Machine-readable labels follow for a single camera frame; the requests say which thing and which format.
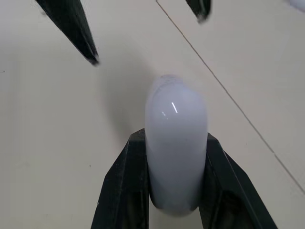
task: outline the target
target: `white object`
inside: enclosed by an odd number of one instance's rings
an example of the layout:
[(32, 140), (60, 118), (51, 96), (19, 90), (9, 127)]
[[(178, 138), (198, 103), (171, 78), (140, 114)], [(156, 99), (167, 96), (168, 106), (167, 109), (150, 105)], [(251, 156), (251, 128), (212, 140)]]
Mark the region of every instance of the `white object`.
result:
[(182, 80), (156, 80), (145, 108), (146, 152), (154, 205), (183, 216), (198, 206), (207, 140), (202, 96)]
[(290, 0), (290, 5), (305, 12), (305, 0)]

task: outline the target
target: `white tabletop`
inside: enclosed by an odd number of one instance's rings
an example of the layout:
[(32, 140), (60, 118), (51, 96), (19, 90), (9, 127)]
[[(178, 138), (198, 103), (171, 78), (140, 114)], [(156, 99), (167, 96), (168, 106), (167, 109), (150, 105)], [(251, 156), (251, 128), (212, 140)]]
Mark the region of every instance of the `white tabletop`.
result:
[[(209, 132), (249, 175), (278, 227), (302, 228), (301, 189), (160, 6), (153, 0), (83, 6), (98, 67), (33, 0), (5, 0), (0, 8), (0, 227), (90, 228), (106, 172), (129, 135), (144, 127), (149, 86), (173, 73), (202, 94)], [(274, 120), (266, 117), (267, 128)], [(198, 211), (176, 219), (150, 206), (150, 228), (186, 227), (202, 228)]]

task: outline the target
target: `thin dark line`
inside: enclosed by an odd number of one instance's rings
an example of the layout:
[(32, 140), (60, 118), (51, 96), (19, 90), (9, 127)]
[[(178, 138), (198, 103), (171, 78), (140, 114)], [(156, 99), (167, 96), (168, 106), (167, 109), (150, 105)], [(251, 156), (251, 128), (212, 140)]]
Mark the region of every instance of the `thin dark line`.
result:
[(277, 155), (274, 155), (276, 160), (281, 164), (281, 166), (284, 168), (284, 170), (289, 174), (291, 179), (296, 183), (296, 185), (301, 189), (302, 193), (305, 195), (305, 190), (303, 187), (297, 182), (297, 180), (294, 178), (294, 176), (291, 174), (291, 172), (287, 169), (287, 167), (282, 163), (282, 161), (277, 157)]
[(237, 108), (239, 109), (239, 111), (243, 114), (243, 116), (246, 118), (246, 120), (248, 121), (248, 123), (250, 124), (250, 126), (252, 126), (252, 128), (254, 129), (254, 131), (258, 134), (258, 136), (261, 138), (261, 140), (265, 143), (265, 145), (267, 146), (267, 148), (274, 154), (276, 160), (281, 164), (281, 166), (284, 168), (284, 170), (289, 174), (289, 176), (291, 177), (291, 179), (296, 183), (296, 185), (301, 189), (302, 193), (305, 195), (305, 190), (302, 188), (302, 186), (299, 184), (299, 182), (294, 178), (294, 176), (289, 172), (289, 170), (286, 168), (286, 166), (283, 164), (283, 162), (277, 157), (277, 155), (275, 154), (274, 150), (271, 148), (271, 146), (269, 146), (269, 144), (266, 142), (266, 140), (263, 138), (263, 136), (261, 135), (261, 133), (257, 130), (257, 128), (253, 125), (253, 123), (250, 121), (250, 119), (247, 117), (247, 115), (243, 112), (243, 110), (241, 109), (241, 107), (238, 105), (238, 103), (233, 99), (233, 97), (230, 95), (230, 93), (228, 92), (228, 90), (224, 87), (224, 85), (220, 82), (220, 80), (217, 78), (217, 76), (214, 74), (214, 72), (212, 71), (212, 69), (206, 64), (206, 62), (203, 60), (203, 58), (201, 57), (201, 55), (197, 52), (197, 50), (193, 47), (193, 45), (189, 42), (189, 40), (186, 38), (186, 36), (183, 34), (183, 32), (181, 31), (181, 29), (175, 24), (175, 22), (171, 19), (171, 17), (168, 15), (168, 13), (165, 11), (165, 9), (160, 5), (160, 3), (158, 2), (158, 0), (156, 0), (156, 3), (158, 4), (158, 6), (162, 9), (162, 11), (166, 14), (166, 16), (168, 17), (168, 19), (172, 22), (172, 24), (176, 27), (176, 29), (181, 33), (181, 35), (183, 36), (183, 38), (185, 39), (185, 41), (190, 45), (191, 49), (196, 53), (196, 55), (199, 57), (199, 59), (204, 63), (204, 65), (208, 68), (208, 70), (211, 72), (211, 74), (213, 75), (213, 77), (216, 79), (216, 81), (220, 84), (220, 86), (224, 89), (224, 91), (226, 92), (226, 94), (230, 97), (230, 99), (233, 101), (233, 103), (237, 106)]

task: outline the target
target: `white rounded object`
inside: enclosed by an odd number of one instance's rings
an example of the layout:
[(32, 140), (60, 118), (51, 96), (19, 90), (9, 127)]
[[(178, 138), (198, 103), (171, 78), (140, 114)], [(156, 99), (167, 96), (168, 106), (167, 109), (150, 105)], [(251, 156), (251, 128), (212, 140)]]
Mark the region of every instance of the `white rounded object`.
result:
[(145, 107), (151, 199), (166, 213), (183, 216), (198, 206), (207, 141), (202, 96), (172, 75), (156, 80)]
[(290, 5), (305, 12), (305, 0), (290, 0)]

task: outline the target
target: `white bottle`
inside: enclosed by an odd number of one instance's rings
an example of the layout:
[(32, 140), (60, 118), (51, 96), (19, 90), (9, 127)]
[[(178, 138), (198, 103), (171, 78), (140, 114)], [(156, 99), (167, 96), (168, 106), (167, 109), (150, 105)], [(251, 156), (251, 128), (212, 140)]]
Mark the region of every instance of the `white bottle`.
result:
[(305, 12), (305, 0), (289, 0), (290, 5)]
[(207, 114), (202, 96), (165, 75), (145, 107), (151, 199), (166, 213), (184, 216), (198, 206), (205, 165)]

